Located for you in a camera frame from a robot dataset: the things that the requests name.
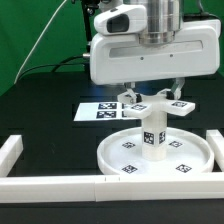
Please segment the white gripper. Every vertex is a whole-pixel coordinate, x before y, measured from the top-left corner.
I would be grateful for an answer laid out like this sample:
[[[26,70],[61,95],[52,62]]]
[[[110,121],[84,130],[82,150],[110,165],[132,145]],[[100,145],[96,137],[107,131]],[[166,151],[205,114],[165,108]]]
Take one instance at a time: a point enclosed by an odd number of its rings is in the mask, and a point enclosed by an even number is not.
[[[186,22],[167,44],[142,45],[136,34],[95,35],[90,51],[90,76],[94,83],[120,84],[132,104],[142,101],[134,92],[135,83],[176,78],[167,98],[179,100],[185,79],[210,75],[220,66],[219,36],[221,22],[215,20]]]

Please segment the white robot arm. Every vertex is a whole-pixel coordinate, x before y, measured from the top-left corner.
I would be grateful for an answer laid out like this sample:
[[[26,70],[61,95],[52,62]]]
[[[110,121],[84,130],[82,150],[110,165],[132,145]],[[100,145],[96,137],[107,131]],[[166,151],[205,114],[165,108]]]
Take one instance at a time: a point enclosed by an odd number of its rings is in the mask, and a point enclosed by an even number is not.
[[[183,0],[101,0],[90,76],[98,85],[173,78],[178,99],[189,76],[220,66],[218,19],[183,20]]]

